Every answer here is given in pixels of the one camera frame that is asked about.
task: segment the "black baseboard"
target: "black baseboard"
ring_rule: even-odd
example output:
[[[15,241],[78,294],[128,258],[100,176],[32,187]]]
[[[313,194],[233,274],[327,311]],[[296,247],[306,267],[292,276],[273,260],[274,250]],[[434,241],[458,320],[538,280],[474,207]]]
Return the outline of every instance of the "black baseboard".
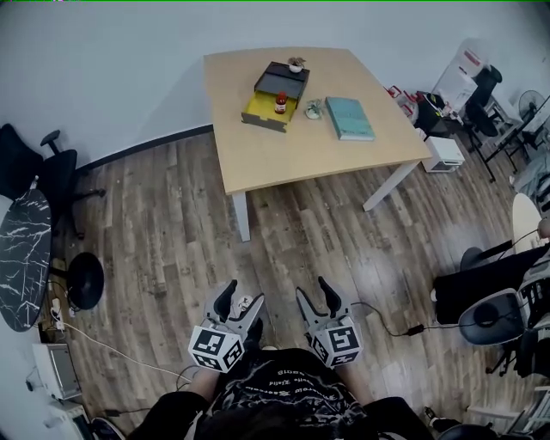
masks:
[[[127,148],[126,150],[119,151],[118,153],[114,153],[112,155],[102,157],[97,161],[87,163],[83,167],[80,167],[78,170],[89,171],[90,169],[100,167],[101,165],[105,165],[106,163],[116,161],[118,159],[121,159],[122,157],[133,155],[134,153],[138,153],[139,151],[144,151],[149,148],[158,147],[159,145],[169,144],[171,142],[179,141],[185,138],[192,138],[193,136],[210,133],[211,131],[214,131],[214,125],[209,124],[209,125],[203,125],[202,127],[192,128],[191,130],[180,131],[179,133],[170,134],[168,136],[159,137],[158,139],[153,139],[152,141],[144,142],[143,144],[140,144],[140,145],[135,145],[133,147]]]

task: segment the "red sauce bottle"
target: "red sauce bottle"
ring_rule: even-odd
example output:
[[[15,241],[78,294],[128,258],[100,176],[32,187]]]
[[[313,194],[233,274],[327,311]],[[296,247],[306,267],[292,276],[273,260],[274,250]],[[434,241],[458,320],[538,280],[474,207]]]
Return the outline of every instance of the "red sauce bottle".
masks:
[[[275,113],[283,114],[286,112],[287,99],[285,92],[278,92],[277,99],[275,100]]]

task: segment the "black marble table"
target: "black marble table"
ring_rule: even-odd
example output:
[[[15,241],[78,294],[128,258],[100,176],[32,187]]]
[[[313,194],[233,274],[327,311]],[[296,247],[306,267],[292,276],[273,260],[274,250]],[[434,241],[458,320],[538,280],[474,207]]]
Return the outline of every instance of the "black marble table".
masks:
[[[0,313],[16,332],[34,325],[50,268],[52,220],[44,194],[31,189],[0,225]]]

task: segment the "table leg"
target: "table leg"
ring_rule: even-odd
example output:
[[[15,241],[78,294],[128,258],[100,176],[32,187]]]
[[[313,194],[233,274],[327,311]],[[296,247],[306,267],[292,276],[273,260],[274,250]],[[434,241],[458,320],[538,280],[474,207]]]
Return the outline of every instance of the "table leg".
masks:
[[[232,194],[232,197],[233,205],[235,206],[235,214],[237,215],[237,223],[239,224],[239,232],[241,233],[241,240],[250,241],[247,194],[245,192],[236,192]]]
[[[400,184],[400,182],[405,179],[408,174],[415,169],[419,164],[419,161],[402,163],[389,178],[382,183],[374,194],[363,204],[363,209],[365,211],[370,211],[378,202],[380,202],[384,197],[386,197],[391,190]]]

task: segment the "teal book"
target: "teal book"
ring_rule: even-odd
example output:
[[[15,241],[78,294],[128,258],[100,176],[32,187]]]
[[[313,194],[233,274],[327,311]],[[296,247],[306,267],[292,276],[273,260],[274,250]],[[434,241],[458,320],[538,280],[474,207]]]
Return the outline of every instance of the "teal book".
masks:
[[[339,140],[374,140],[375,133],[358,100],[327,96],[325,103]]]

